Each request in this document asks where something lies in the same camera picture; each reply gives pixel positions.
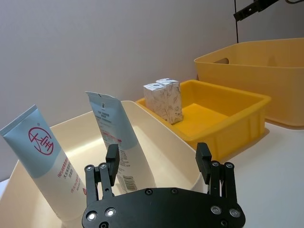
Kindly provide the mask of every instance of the white tube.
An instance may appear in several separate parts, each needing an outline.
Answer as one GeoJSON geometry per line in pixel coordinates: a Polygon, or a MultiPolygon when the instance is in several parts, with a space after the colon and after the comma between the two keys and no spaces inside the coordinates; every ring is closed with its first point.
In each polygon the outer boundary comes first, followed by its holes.
{"type": "Polygon", "coordinates": [[[118,144],[117,178],[124,192],[154,188],[153,174],[121,102],[109,95],[87,94],[106,148],[118,144]]]}
{"type": "Polygon", "coordinates": [[[0,135],[64,223],[82,216],[86,188],[36,106],[0,130],[0,135]]]}

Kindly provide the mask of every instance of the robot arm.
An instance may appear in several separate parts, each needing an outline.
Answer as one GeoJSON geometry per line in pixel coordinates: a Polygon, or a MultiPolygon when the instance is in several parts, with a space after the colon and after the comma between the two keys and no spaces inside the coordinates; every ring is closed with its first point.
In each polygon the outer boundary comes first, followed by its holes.
{"type": "Polygon", "coordinates": [[[205,143],[199,143],[196,161],[208,193],[180,188],[152,188],[114,196],[119,165],[118,145],[109,146],[106,163],[85,167],[87,208],[84,228],[241,228],[245,215],[237,203],[234,165],[211,161],[205,143]],[[97,184],[103,198],[98,199],[97,184]]]}
{"type": "MultiPolygon", "coordinates": [[[[254,0],[249,6],[241,9],[240,11],[236,12],[233,16],[236,21],[243,20],[256,12],[261,12],[271,6],[272,4],[276,3],[279,0],[254,0]]],[[[285,0],[288,4],[297,4],[304,0],[297,0],[297,1],[290,1],[285,0]]]]}

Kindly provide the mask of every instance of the barcode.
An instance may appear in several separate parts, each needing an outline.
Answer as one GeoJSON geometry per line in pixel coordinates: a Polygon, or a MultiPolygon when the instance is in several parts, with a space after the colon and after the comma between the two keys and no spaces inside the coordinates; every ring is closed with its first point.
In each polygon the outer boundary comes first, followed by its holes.
{"type": "Polygon", "coordinates": [[[135,181],[134,181],[134,177],[132,177],[132,176],[128,177],[128,176],[123,175],[123,180],[124,180],[126,188],[129,191],[136,191],[137,190],[137,187],[136,187],[136,184],[135,184],[135,181]]]}
{"type": "Polygon", "coordinates": [[[118,181],[119,181],[120,186],[122,187],[122,189],[123,189],[125,192],[127,192],[127,189],[125,188],[125,184],[124,184],[124,179],[123,179],[121,176],[119,176],[119,175],[117,175],[117,178],[118,178],[118,181]]]}

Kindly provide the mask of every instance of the yellow storage basket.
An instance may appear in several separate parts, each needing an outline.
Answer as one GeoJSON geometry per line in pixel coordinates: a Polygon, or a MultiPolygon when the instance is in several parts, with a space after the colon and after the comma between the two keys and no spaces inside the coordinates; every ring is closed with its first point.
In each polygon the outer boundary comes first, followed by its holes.
{"type": "Polygon", "coordinates": [[[194,62],[200,81],[268,95],[266,119],[304,126],[304,38],[239,43],[194,62]]]}

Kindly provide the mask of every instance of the beige plastic bin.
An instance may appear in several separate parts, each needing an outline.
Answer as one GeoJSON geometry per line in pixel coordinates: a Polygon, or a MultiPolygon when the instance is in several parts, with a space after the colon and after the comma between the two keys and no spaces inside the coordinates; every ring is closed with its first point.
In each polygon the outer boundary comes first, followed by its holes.
{"type": "Polygon", "coordinates": [[[194,62],[200,81],[268,95],[267,119],[304,126],[304,38],[239,43],[194,62]]]}
{"type": "MultiPolygon", "coordinates": [[[[147,157],[157,187],[174,186],[202,191],[203,180],[196,165],[195,151],[136,103],[124,101],[123,106],[147,157]]],[[[105,145],[92,112],[51,129],[83,181],[86,165],[97,166],[105,161],[105,145]]],[[[121,194],[118,181],[113,192],[115,195],[121,194]]],[[[0,200],[0,227],[61,226],[61,221],[18,162],[0,200]]],[[[81,228],[81,221],[72,227],[81,228]]]]}

